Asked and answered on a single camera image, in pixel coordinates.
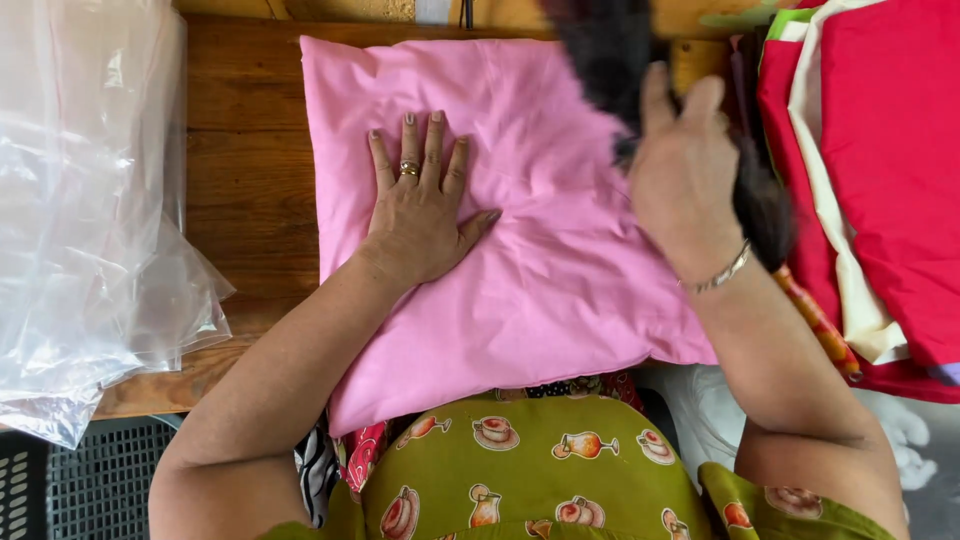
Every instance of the finger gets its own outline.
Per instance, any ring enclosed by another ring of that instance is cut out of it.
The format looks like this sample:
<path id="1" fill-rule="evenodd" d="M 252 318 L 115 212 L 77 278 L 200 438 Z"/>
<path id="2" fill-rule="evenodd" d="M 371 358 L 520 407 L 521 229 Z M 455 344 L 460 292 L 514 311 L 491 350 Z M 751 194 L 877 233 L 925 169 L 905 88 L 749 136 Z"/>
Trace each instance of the finger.
<path id="1" fill-rule="evenodd" d="M 655 61 L 647 68 L 640 100 L 644 135 L 662 132 L 676 121 L 677 112 L 670 101 L 670 74 L 662 61 Z"/>
<path id="2" fill-rule="evenodd" d="M 460 204 L 464 196 L 464 185 L 467 183 L 467 157 L 469 154 L 469 140 L 466 135 L 457 137 L 453 144 L 453 155 L 450 156 L 450 165 L 446 168 L 444 184 L 440 186 L 444 195 Z"/>
<path id="3" fill-rule="evenodd" d="M 407 112 L 403 115 L 403 135 L 400 137 L 400 163 L 410 161 L 420 166 L 420 139 L 417 136 L 417 115 Z M 414 175 L 401 174 L 398 182 L 416 184 Z"/>
<path id="4" fill-rule="evenodd" d="M 457 244 L 457 248 L 460 250 L 461 258 L 467 255 L 467 252 L 469 252 L 480 238 L 483 237 L 484 233 L 496 223 L 496 220 L 500 219 L 501 215 L 503 215 L 501 210 L 480 212 L 471 217 L 469 221 L 460 228 L 460 242 Z"/>
<path id="5" fill-rule="evenodd" d="M 441 160 L 444 155 L 444 112 L 434 110 L 426 128 L 426 145 L 423 147 L 423 170 L 420 184 L 424 189 L 440 188 Z"/>
<path id="6" fill-rule="evenodd" d="M 707 125 L 717 119 L 720 104 L 723 103 L 723 79 L 710 75 L 690 87 L 684 101 L 683 122 L 691 125 Z"/>
<path id="7" fill-rule="evenodd" d="M 376 195 L 382 197 L 396 184 L 394 168 L 390 165 L 387 147 L 378 130 L 370 130 L 370 154 L 373 156 L 373 168 L 376 170 Z"/>

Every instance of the woman's left hand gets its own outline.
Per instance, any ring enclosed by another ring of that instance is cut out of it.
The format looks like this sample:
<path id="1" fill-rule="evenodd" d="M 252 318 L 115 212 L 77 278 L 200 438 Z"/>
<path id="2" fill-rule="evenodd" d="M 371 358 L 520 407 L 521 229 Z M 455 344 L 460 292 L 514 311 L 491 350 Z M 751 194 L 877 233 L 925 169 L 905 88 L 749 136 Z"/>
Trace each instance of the woman's left hand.
<path id="1" fill-rule="evenodd" d="M 467 174 L 468 139 L 457 138 L 453 156 L 442 175 L 444 114 L 434 111 L 427 127 L 426 145 L 420 168 L 417 118 L 408 112 L 403 118 L 400 143 L 401 169 L 397 177 L 378 130 L 370 131 L 370 150 L 376 169 L 376 205 L 367 239 L 357 249 L 397 284 L 410 288 L 432 282 L 453 269 L 470 248 L 500 217 L 489 210 L 457 226 L 457 208 L 464 194 Z"/>

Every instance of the silver bracelet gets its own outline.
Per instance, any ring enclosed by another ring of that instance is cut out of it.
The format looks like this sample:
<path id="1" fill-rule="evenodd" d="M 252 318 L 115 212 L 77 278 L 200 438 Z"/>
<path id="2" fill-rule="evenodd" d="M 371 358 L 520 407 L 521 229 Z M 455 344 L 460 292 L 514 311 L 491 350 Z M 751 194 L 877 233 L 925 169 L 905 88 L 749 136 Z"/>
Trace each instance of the silver bracelet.
<path id="1" fill-rule="evenodd" d="M 724 268 L 722 272 L 705 282 L 688 285 L 683 281 L 678 281 L 677 285 L 682 285 L 687 292 L 691 292 L 693 294 L 700 294 L 704 291 L 717 288 L 732 278 L 733 274 L 736 274 L 740 268 L 743 268 L 743 265 L 747 263 L 748 258 L 750 258 L 750 240 L 744 240 L 743 249 L 740 250 L 740 254 L 737 255 L 736 259 L 733 260 L 730 266 Z"/>

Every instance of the pink pillow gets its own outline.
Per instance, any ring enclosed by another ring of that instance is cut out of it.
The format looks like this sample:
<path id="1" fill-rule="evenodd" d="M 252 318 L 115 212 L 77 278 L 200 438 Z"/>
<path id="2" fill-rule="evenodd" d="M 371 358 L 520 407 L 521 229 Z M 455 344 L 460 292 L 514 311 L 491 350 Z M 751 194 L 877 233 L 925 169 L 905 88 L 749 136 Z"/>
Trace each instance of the pink pillow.
<path id="1" fill-rule="evenodd" d="M 494 387 L 626 368 L 647 356 L 716 363 L 677 278 L 636 226 L 612 167 L 615 120 L 595 112 L 558 43 L 300 39 L 317 165 L 320 277 L 367 234 L 367 131 L 399 152 L 401 118 L 444 110 L 470 136 L 461 216 L 503 209 L 450 274 L 407 296 L 330 399 L 330 434 Z"/>

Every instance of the printed dress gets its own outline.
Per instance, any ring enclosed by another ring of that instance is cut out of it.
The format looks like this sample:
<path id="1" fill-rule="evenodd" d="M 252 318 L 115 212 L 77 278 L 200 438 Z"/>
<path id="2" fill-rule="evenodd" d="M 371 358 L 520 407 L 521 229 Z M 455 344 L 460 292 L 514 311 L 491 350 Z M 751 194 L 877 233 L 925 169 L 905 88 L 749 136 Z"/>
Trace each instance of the printed dress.
<path id="1" fill-rule="evenodd" d="M 701 497 L 662 434 L 616 399 L 518 397 L 423 413 L 359 494 L 337 484 L 322 528 L 261 540 L 893 540 L 839 503 L 717 464 L 700 470 Z"/>

